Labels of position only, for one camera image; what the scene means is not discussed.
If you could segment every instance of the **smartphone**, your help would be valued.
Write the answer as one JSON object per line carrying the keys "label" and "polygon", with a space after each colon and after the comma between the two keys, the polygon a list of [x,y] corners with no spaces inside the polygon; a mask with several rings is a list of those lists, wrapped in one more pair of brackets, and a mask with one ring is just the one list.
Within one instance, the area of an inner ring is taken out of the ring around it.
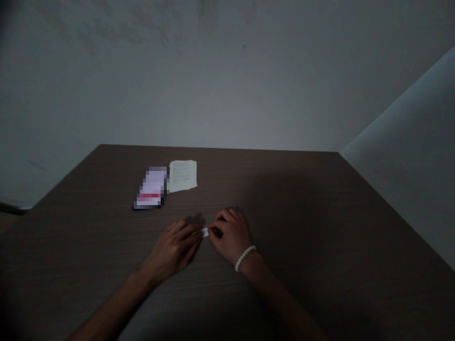
{"label": "smartphone", "polygon": [[161,208],[169,185],[169,167],[150,167],[133,204],[133,210]]}

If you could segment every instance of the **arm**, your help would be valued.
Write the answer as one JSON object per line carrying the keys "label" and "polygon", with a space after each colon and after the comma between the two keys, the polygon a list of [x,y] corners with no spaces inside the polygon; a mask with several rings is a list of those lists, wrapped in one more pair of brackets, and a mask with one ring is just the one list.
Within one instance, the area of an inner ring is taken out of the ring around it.
{"label": "arm", "polygon": [[201,240],[200,226],[188,225],[184,220],[172,223],[144,263],[67,341],[118,337],[143,300],[165,279],[190,263]]}
{"label": "arm", "polygon": [[[214,227],[223,232],[221,238],[213,232]],[[217,251],[233,264],[251,246],[245,221],[233,209],[217,214],[215,221],[209,225],[209,236]],[[259,253],[248,253],[240,264],[239,271],[273,309],[283,336],[291,340],[328,341],[327,335],[314,319],[267,268]]]}

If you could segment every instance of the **table surface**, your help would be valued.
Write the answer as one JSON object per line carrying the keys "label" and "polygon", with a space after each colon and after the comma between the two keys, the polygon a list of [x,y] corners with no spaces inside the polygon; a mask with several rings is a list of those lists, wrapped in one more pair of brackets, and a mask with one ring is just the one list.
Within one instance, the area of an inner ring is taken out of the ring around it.
{"label": "table surface", "polygon": [[[133,211],[149,166],[198,162],[198,186]],[[338,154],[100,145],[2,238],[5,282],[35,340],[62,340],[172,221],[246,215],[258,251],[334,337],[455,338],[455,272]],[[206,238],[121,340],[273,339],[271,315]]]}

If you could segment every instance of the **white paper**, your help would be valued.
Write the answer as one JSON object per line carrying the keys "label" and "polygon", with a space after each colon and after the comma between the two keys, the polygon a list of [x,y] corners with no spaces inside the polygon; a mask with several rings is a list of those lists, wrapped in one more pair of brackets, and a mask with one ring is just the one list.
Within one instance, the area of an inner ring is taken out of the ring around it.
{"label": "white paper", "polygon": [[172,161],[169,165],[169,192],[178,192],[181,190],[195,188],[198,183],[197,162],[193,160]]}
{"label": "white paper", "polygon": [[209,236],[209,228],[208,227],[204,227],[202,230],[202,237],[205,238],[205,237],[208,237]]}

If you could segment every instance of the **hand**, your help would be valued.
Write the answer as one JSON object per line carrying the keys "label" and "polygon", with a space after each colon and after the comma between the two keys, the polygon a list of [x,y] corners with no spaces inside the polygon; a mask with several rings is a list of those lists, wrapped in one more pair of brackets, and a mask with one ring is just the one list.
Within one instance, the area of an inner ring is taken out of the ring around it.
{"label": "hand", "polygon": [[161,283],[191,262],[201,240],[200,226],[188,225],[184,220],[173,222],[161,234],[140,268],[145,269],[154,281]]}
{"label": "hand", "polygon": [[[221,238],[218,238],[213,231],[215,227],[222,231]],[[234,265],[242,253],[251,246],[245,220],[240,212],[233,209],[219,212],[215,221],[208,226],[208,230],[215,249]]]}

